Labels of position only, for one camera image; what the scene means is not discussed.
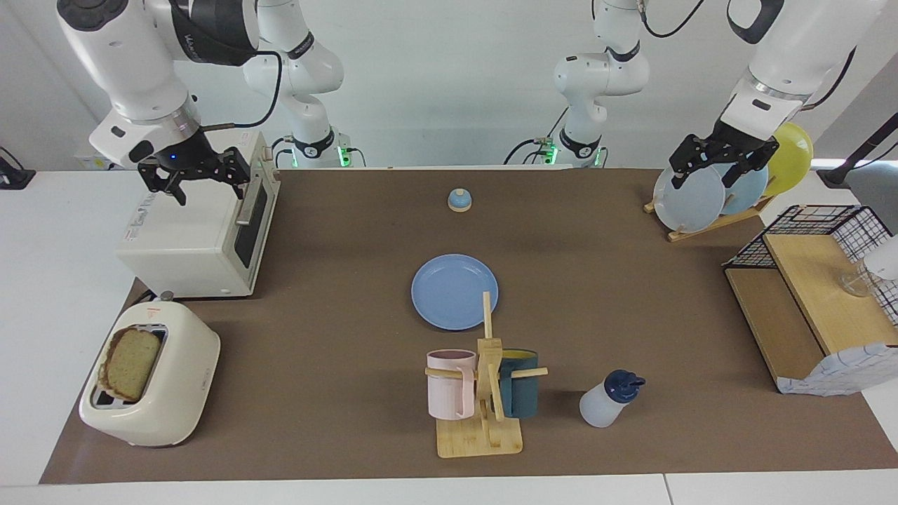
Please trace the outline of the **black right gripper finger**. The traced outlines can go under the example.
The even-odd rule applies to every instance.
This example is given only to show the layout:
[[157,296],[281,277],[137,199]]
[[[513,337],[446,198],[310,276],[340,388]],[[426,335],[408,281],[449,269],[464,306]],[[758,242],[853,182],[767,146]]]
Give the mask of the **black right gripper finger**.
[[182,173],[179,170],[171,172],[160,163],[139,163],[138,173],[151,193],[161,192],[169,195],[175,198],[180,206],[187,204],[186,194],[180,188]]
[[231,186],[237,199],[242,201],[245,198],[244,186],[250,182],[249,163],[237,147],[228,147],[211,159],[210,178]]

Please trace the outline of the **light blue plate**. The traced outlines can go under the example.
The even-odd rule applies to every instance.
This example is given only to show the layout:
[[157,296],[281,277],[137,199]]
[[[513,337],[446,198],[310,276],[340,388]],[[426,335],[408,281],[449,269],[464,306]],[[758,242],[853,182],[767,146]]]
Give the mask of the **light blue plate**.
[[725,199],[721,215],[734,215],[753,207],[768,185],[769,170],[750,170],[742,175],[731,187],[724,187]]

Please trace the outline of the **teal mug yellow inside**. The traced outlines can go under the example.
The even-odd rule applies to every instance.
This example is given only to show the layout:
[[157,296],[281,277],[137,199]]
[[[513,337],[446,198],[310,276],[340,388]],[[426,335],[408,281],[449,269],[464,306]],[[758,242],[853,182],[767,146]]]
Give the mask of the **teal mug yellow inside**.
[[504,416],[527,419],[538,406],[538,377],[513,378],[513,371],[538,368],[538,354],[532,349],[504,349],[498,374]]

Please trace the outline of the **white toaster oven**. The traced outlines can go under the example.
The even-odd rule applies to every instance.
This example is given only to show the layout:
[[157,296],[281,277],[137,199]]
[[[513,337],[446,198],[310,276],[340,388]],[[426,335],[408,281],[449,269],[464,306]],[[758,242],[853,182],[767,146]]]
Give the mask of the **white toaster oven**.
[[222,151],[236,147],[249,163],[243,199],[227,184],[183,182],[185,206],[163,193],[141,199],[115,249],[148,290],[180,298],[253,294],[280,183],[272,151],[257,129],[208,136]]

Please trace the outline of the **wooden shelf box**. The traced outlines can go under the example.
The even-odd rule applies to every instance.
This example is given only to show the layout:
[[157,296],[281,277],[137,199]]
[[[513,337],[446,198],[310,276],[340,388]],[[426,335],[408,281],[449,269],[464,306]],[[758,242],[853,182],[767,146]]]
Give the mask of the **wooden shelf box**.
[[763,234],[770,265],[725,275],[782,394],[846,396],[898,379],[898,323],[844,290],[851,262],[828,234]]

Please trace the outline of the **clear glass cup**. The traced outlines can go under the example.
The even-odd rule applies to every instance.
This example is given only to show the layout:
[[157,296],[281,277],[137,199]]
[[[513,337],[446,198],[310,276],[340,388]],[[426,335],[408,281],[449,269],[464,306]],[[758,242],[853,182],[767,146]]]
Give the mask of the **clear glass cup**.
[[854,297],[869,297],[878,284],[878,276],[869,271],[866,263],[861,260],[840,273],[839,283],[844,291]]

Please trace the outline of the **grey plate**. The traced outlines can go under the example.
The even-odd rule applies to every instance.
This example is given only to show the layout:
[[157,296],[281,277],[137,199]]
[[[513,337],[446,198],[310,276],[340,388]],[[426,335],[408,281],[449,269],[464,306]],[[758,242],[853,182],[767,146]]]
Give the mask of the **grey plate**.
[[655,214],[665,227],[683,233],[699,232],[721,214],[725,189],[718,171],[708,166],[687,178],[682,188],[671,185],[672,169],[661,171],[655,182],[653,201]]

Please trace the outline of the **toasted bread slice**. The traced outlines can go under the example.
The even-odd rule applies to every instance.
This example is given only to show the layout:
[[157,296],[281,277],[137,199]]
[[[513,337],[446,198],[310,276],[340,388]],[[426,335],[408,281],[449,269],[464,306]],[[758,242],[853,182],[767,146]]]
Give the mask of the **toasted bread slice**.
[[148,330],[117,330],[98,372],[98,387],[109,396],[138,402],[143,396],[161,341]]

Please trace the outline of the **brown table mat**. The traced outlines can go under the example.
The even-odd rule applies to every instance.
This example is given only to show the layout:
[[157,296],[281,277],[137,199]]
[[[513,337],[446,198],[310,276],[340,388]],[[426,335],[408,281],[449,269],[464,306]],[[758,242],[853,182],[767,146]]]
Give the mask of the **brown table mat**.
[[[193,301],[221,338],[198,428],[152,450],[72,412],[42,483],[898,468],[861,394],[779,394],[721,269],[749,220],[668,243],[656,170],[285,170],[253,297]],[[464,213],[447,197],[468,189]],[[494,333],[549,370],[512,456],[437,456],[426,354],[474,349],[413,308],[423,263],[490,267]],[[606,428],[580,398],[647,384]]]

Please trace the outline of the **wooden mug rack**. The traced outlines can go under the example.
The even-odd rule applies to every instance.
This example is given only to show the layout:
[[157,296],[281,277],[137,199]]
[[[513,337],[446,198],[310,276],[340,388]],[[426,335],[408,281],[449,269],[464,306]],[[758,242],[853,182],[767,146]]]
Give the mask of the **wooden mug rack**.
[[[461,421],[436,420],[439,457],[483,457],[517,454],[523,449],[520,421],[504,416],[498,368],[504,351],[492,333],[490,293],[483,293],[484,336],[477,341],[474,416]],[[459,378],[458,372],[424,368],[426,376]]]

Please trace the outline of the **white power socket box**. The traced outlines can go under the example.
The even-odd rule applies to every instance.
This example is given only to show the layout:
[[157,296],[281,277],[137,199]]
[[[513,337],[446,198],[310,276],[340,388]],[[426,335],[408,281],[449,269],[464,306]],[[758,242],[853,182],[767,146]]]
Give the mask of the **white power socket box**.
[[87,154],[76,153],[74,154],[74,160],[77,160],[77,163],[79,163],[83,170],[128,170],[128,168],[112,162],[108,157],[97,152]]

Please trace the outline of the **cream two-slot toaster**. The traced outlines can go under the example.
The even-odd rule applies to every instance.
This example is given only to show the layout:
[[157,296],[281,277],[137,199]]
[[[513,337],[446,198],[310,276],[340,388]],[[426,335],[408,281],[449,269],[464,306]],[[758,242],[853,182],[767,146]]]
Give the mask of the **cream two-slot toaster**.
[[[112,335],[134,327],[161,341],[143,396],[128,402],[98,387],[98,372]],[[153,301],[135,304],[116,320],[93,365],[78,403],[86,425],[142,447],[167,447],[186,440],[198,425],[214,377],[221,342],[183,304]]]

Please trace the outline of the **blue round plate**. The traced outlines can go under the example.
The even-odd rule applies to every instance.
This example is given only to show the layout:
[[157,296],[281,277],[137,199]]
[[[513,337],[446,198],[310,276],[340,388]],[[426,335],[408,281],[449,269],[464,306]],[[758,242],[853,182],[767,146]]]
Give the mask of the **blue round plate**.
[[496,275],[482,261],[458,253],[426,261],[410,286],[418,316],[442,330],[468,330],[484,323],[484,292],[490,293],[490,309],[495,310]]

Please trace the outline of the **black clamp object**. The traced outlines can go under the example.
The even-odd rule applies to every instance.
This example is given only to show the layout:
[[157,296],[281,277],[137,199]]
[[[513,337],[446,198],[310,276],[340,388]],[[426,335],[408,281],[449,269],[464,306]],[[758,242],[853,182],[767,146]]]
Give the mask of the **black clamp object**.
[[14,154],[0,146],[0,189],[22,191],[35,175],[35,170],[25,168]]

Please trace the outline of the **white bottle blue cap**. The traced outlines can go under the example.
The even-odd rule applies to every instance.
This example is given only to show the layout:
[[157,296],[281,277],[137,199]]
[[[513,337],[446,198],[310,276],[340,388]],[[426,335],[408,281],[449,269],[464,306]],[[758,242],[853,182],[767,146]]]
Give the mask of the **white bottle blue cap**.
[[610,427],[622,410],[637,398],[645,384],[647,380],[632,371],[613,370],[602,383],[580,398],[579,412],[583,420],[593,427]]

